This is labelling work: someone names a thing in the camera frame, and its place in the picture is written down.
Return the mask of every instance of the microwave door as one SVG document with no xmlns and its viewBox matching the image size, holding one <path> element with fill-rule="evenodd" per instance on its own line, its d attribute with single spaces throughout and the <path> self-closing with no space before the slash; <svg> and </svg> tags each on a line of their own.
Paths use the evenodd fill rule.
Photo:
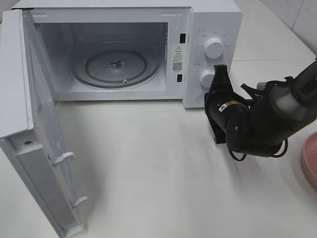
<svg viewBox="0 0 317 238">
<path fill-rule="evenodd" d="M 0 146 L 59 237 L 83 230 L 55 103 L 49 64 L 28 11 L 3 13 L 0 54 Z"/>
</svg>

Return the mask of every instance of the warning label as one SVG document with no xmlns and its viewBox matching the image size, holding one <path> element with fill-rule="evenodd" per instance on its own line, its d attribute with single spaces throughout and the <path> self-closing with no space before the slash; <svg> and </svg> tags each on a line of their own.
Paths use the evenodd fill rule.
<svg viewBox="0 0 317 238">
<path fill-rule="evenodd" d="M 229 102 L 226 102 L 224 104 L 222 104 L 219 108 L 219 111 L 222 113 L 223 110 L 225 110 L 227 107 L 229 107 L 230 105 L 233 105 L 233 104 L 241 104 L 239 103 L 238 101 L 229 101 Z"/>
<path fill-rule="evenodd" d="M 186 53 L 186 45 L 174 44 L 172 45 L 173 50 L 173 61 L 172 71 L 175 73 L 181 73 L 183 71 L 183 62 Z"/>
</svg>

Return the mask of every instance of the glass turntable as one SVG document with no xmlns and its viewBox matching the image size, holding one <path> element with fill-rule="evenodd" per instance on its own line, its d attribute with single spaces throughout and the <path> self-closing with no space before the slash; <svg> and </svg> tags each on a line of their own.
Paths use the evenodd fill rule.
<svg viewBox="0 0 317 238">
<path fill-rule="evenodd" d="M 81 82 L 100 88 L 121 88 L 141 83 L 159 68 L 155 47 L 135 42 L 80 45 L 72 59 L 72 73 Z"/>
</svg>

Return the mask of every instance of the timer knob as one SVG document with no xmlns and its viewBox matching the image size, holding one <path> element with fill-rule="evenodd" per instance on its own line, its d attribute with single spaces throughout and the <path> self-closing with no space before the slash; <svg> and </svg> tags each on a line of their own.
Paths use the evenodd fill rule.
<svg viewBox="0 0 317 238">
<path fill-rule="evenodd" d="M 200 75 L 200 83 L 205 88 L 210 88 L 212 80 L 214 77 L 214 71 L 212 70 L 205 70 Z"/>
<path fill-rule="evenodd" d="M 204 44 L 206 56 L 211 59 L 218 58 L 223 54 L 223 45 L 223 40 L 218 36 L 206 40 Z"/>
</svg>

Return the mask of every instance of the white tile wall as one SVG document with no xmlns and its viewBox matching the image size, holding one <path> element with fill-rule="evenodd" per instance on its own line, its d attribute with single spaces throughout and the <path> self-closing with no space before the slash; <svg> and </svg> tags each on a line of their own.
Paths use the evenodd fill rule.
<svg viewBox="0 0 317 238">
<path fill-rule="evenodd" d="M 304 0 L 293 32 L 317 54 L 317 0 Z"/>
<path fill-rule="evenodd" d="M 292 29 L 303 0 L 262 0 L 272 12 Z"/>
</svg>

